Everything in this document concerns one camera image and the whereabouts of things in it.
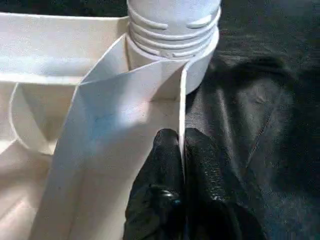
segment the white cylinder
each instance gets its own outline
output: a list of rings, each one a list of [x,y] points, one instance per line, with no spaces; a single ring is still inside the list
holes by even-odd
[[[128,0],[127,5],[130,38],[151,55],[189,59],[217,35],[220,0]]]

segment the black leather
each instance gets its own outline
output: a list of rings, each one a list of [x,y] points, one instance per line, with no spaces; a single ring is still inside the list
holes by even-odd
[[[293,75],[272,57],[234,67],[214,58],[187,98],[187,126],[226,153],[222,196],[232,190],[268,239],[320,234],[318,76],[319,68]]]
[[[124,240],[178,240],[185,227],[184,178],[177,133],[160,130],[125,211]]]
[[[195,128],[185,132],[188,237],[192,240],[263,240],[246,191],[223,147]]]

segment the glove finger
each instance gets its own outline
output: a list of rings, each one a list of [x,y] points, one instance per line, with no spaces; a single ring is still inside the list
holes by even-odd
[[[178,135],[162,129],[132,185],[123,239],[178,239],[185,219],[183,186]]]

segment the white plastic part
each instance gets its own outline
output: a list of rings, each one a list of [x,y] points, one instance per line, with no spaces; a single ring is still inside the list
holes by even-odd
[[[183,152],[181,98],[211,51],[186,66],[163,60],[104,75],[125,43],[122,36],[77,87],[29,240],[122,239],[132,183],[157,131],[178,131]]]
[[[128,18],[0,12],[0,23],[0,81],[77,85]]]
[[[33,152],[53,155],[75,87],[18,83],[9,105],[17,140]]]
[[[216,48],[219,2],[200,1],[207,14],[191,0],[159,1],[178,13],[168,22],[157,2],[129,7],[148,26],[160,23],[148,31],[164,39],[147,32],[160,55],[126,33],[128,18],[0,13],[0,240],[121,239],[131,185],[156,132],[178,131],[183,153],[185,97]],[[134,18],[130,33],[144,37]]]
[[[189,59],[212,41],[220,0],[127,0],[133,42],[149,54]]]
[[[213,53],[219,40],[220,0],[128,0],[131,69],[172,59],[181,65]],[[201,83],[209,61],[194,69],[186,94]]]
[[[0,22],[0,240],[27,240],[74,89],[128,20],[0,13]]]

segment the black rubber glove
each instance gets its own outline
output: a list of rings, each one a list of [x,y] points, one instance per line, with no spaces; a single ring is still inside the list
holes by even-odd
[[[162,129],[133,183],[123,239],[180,239],[185,226],[183,186],[177,133]]]
[[[185,132],[189,239],[265,239],[222,147],[195,128]]]

